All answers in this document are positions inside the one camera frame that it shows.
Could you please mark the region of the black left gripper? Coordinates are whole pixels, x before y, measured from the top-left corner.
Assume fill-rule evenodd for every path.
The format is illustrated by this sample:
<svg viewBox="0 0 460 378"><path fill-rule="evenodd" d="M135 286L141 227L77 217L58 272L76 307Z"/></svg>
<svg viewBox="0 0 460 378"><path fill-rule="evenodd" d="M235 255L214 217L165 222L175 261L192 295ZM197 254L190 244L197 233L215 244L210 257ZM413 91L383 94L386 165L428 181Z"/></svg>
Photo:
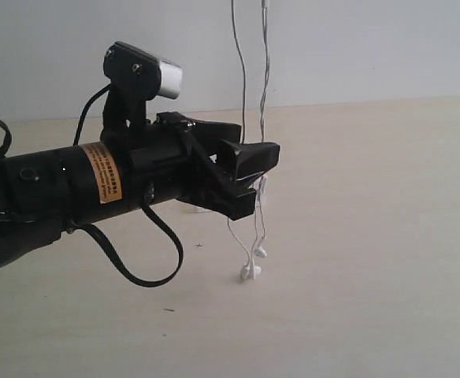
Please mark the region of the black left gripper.
<svg viewBox="0 0 460 378"><path fill-rule="evenodd" d="M178 112L130 124L127 185L135 202L182 202L220 213L232 221L255 211L252 183L279 162L280 145L242 143L239 124L197 120Z"/></svg>

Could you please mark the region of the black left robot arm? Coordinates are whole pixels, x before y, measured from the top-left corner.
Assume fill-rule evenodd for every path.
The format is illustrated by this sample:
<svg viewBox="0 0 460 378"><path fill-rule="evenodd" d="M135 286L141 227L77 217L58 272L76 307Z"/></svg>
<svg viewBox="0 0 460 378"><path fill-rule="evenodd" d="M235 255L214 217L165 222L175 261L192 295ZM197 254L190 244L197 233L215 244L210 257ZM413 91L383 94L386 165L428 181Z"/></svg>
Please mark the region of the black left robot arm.
<svg viewBox="0 0 460 378"><path fill-rule="evenodd" d="M250 216L254 182L277 166L280 146L240 133L160 113L95 143L0 158L0 268L79 226L170 200Z"/></svg>

